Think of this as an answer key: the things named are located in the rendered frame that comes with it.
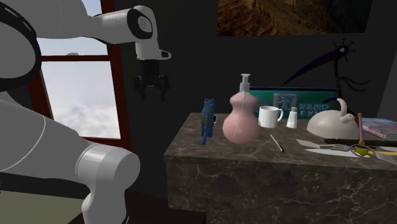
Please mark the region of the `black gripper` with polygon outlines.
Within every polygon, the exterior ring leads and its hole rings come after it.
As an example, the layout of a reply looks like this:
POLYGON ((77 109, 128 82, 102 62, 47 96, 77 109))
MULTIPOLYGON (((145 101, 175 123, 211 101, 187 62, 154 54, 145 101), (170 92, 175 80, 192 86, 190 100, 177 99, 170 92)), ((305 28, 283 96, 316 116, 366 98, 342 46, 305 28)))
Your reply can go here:
POLYGON ((170 89, 169 78, 160 74, 158 60, 139 60, 139 74, 134 78, 134 88, 142 100, 146 99, 145 89, 148 86, 159 87, 161 100, 165 100, 165 95, 170 89))

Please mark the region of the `red framed window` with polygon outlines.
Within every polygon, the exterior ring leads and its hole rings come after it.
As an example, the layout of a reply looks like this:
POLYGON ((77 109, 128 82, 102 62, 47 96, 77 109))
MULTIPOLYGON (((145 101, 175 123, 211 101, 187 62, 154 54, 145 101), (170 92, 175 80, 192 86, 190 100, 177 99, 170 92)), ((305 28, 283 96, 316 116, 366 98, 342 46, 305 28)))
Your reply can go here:
POLYGON ((33 110, 89 141, 131 149, 119 46, 92 38, 38 43, 43 63, 28 84, 33 110))

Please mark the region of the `blue cat figure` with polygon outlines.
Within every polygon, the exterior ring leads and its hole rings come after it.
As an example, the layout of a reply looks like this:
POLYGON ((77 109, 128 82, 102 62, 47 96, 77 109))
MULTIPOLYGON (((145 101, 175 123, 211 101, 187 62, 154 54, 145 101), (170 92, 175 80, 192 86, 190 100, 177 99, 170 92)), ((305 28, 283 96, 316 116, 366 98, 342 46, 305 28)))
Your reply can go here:
POLYGON ((204 107, 201 111, 201 144, 206 144, 206 139, 212 137, 214 126, 215 99, 204 99, 204 107))

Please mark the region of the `pink soap dispenser bottle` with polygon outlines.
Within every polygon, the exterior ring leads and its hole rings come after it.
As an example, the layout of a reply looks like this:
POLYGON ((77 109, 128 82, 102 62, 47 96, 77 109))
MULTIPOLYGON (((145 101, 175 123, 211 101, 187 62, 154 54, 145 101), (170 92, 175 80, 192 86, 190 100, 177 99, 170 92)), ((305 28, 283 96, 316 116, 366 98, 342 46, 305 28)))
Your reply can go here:
POLYGON ((249 144, 260 136, 261 127, 254 114, 258 100, 249 92, 250 74, 241 74, 241 76, 239 91, 230 98, 232 112, 226 117, 222 129, 224 136, 230 142, 249 144))

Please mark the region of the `white mug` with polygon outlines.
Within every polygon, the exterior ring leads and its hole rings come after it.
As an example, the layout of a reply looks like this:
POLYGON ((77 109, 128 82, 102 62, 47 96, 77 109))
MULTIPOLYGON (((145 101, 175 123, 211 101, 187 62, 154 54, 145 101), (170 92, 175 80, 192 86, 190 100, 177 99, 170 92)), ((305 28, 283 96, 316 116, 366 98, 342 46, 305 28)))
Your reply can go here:
POLYGON ((264 128, 276 128, 281 121, 284 111, 274 106, 260 106, 258 124, 264 128))

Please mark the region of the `dark robot stand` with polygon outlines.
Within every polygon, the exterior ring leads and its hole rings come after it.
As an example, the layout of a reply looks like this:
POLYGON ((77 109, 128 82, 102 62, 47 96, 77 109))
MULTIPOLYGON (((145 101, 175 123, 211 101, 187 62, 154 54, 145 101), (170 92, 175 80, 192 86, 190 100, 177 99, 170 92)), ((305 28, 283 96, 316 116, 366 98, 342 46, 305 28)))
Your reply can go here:
POLYGON ((121 224, 206 224, 206 213, 171 209, 165 199, 125 191, 127 215, 121 224))

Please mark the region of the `black white pen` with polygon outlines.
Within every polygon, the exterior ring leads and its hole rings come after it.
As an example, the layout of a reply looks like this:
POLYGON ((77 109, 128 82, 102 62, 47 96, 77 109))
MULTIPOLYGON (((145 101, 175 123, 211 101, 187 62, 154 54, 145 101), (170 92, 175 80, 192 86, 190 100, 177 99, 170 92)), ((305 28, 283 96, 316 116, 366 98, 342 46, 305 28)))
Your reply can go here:
POLYGON ((276 139, 274 138, 274 136, 272 134, 270 134, 271 139, 273 140, 273 142, 277 145, 277 147, 280 149, 280 151, 285 154, 285 150, 283 149, 283 147, 276 141, 276 139))

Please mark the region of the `white salt shaker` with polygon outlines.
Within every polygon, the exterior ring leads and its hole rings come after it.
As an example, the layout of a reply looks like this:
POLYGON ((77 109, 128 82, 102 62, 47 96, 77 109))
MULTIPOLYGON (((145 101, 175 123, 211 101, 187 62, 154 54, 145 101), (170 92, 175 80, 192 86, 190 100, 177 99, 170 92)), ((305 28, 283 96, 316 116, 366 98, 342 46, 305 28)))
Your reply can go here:
POLYGON ((298 120, 297 108, 292 107, 291 111, 289 112, 289 117, 286 126, 291 129, 297 128, 297 120, 298 120))

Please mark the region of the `green exit sign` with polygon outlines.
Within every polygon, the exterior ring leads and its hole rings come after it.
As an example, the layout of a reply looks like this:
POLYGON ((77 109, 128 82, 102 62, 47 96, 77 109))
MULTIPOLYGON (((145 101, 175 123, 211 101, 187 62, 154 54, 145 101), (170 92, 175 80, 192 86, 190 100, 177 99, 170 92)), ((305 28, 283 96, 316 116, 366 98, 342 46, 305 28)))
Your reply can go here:
POLYGON ((256 97, 254 115, 258 117, 260 106, 281 108, 287 119, 292 107, 297 108, 298 119, 310 119, 315 114, 332 109, 336 88, 313 87, 251 87, 249 93, 256 97))

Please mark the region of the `white dome-shaped kettle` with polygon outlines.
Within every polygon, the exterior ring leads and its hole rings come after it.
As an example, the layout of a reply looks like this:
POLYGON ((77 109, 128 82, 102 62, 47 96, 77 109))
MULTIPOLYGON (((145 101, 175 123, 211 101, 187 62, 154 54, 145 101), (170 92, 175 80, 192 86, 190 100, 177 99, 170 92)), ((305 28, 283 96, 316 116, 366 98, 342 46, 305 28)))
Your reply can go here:
POLYGON ((355 116, 347 112, 347 104, 337 98, 340 110, 326 110, 314 115, 308 122, 307 131, 325 139, 359 139, 359 127, 355 116))

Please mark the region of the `black purple scythe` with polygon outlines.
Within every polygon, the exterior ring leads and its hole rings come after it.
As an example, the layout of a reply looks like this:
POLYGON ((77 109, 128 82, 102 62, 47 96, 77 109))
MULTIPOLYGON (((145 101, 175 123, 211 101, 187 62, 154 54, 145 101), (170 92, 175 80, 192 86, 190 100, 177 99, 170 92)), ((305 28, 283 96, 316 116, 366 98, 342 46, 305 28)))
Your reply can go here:
POLYGON ((349 59, 347 58, 347 55, 351 52, 356 53, 356 50, 350 49, 350 46, 354 44, 354 41, 351 41, 349 44, 346 44, 345 41, 346 39, 343 38, 340 45, 337 45, 336 42, 333 42, 335 48, 332 51, 319 56, 318 58, 301 67, 282 84, 282 87, 302 76, 303 74, 331 62, 333 64, 333 74, 338 98, 344 99, 341 82, 344 82, 354 92, 365 92, 365 88, 357 89, 354 87, 354 85, 367 85, 372 82, 371 80, 356 81, 348 76, 339 75, 339 60, 344 58, 345 61, 348 62, 349 59))

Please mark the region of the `colourful book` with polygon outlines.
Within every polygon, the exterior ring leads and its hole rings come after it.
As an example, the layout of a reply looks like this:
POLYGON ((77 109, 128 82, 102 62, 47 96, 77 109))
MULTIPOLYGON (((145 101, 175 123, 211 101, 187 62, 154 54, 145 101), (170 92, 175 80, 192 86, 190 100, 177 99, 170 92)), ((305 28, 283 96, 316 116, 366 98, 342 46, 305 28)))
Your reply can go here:
POLYGON ((397 122, 385 118, 362 118, 363 130, 386 141, 397 141, 397 122))

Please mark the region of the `brown landscape wall picture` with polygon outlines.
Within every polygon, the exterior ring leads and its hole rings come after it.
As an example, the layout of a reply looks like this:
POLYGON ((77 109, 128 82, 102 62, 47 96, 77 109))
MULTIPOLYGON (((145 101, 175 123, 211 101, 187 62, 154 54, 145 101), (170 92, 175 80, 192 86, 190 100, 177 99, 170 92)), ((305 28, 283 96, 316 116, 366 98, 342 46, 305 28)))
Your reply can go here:
POLYGON ((218 0, 218 36, 364 33, 373 0, 218 0))

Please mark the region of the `yellow handled grey knife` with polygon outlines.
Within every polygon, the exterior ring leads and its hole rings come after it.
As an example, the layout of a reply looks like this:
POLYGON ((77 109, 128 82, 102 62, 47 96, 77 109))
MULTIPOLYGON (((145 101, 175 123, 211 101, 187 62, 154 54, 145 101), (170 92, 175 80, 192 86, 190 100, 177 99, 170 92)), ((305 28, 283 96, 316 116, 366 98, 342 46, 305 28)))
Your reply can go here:
POLYGON ((373 153, 379 160, 382 160, 384 162, 388 162, 393 165, 397 165, 397 161, 390 155, 386 155, 383 152, 374 152, 373 153))

